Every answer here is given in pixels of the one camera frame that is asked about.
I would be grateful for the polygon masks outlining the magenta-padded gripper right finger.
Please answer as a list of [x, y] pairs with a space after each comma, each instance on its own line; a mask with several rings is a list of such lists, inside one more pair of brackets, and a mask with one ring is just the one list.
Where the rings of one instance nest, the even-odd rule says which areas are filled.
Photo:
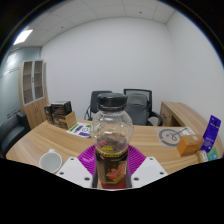
[[140, 188], [157, 181], [168, 173], [155, 157], [146, 157], [138, 149], [129, 146], [128, 150], [128, 186]]

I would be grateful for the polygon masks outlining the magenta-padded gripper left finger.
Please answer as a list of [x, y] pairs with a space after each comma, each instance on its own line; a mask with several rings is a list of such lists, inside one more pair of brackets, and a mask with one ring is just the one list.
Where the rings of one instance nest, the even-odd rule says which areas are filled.
[[95, 147], [90, 146], [78, 157], [69, 157], [56, 175], [84, 188], [96, 188]]

